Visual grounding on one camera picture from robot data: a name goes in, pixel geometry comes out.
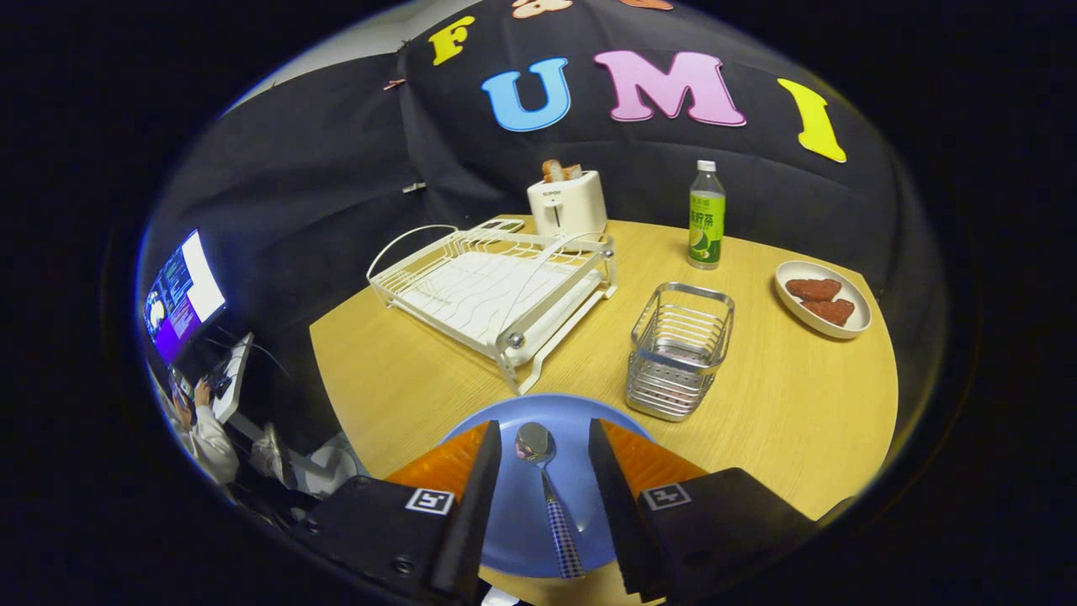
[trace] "monitor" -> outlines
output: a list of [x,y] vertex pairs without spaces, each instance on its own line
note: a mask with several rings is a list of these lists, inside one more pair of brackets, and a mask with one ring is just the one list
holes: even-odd
[[150,340],[166,365],[224,309],[224,295],[206,260],[198,229],[165,260],[150,286],[142,319]]

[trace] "plastic bottle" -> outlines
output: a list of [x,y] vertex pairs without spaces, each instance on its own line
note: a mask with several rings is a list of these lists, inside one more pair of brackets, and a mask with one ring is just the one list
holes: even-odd
[[714,161],[696,163],[699,174],[688,193],[688,264],[713,269],[722,257],[726,225],[726,189],[714,174]]

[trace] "stainless steel basket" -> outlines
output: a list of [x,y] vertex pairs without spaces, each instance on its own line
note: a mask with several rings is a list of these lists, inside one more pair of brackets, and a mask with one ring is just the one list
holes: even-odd
[[716,291],[670,281],[655,288],[632,328],[628,406],[684,421],[703,401],[729,350],[733,300]]

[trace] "meat slice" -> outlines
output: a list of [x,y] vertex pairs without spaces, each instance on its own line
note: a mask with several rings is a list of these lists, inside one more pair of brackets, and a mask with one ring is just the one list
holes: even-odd
[[805,300],[829,300],[841,290],[841,282],[827,278],[825,280],[789,280],[785,287],[793,296]]
[[845,326],[845,323],[849,322],[849,316],[853,315],[853,311],[856,310],[856,306],[853,306],[851,300],[845,300],[844,298],[837,300],[805,300],[801,302],[801,306],[807,308],[812,314],[840,327]]

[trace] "blue letter u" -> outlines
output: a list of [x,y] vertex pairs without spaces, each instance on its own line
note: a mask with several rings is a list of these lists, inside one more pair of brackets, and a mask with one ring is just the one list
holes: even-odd
[[546,105],[535,111],[528,111],[520,105],[520,95],[516,89],[520,72],[506,71],[484,82],[482,89],[490,95],[490,104],[493,105],[493,116],[498,124],[507,130],[522,132],[545,128],[564,117],[571,104],[569,85],[561,73],[561,68],[567,65],[569,59],[554,57],[528,68],[528,71],[542,77],[542,86],[546,90]]

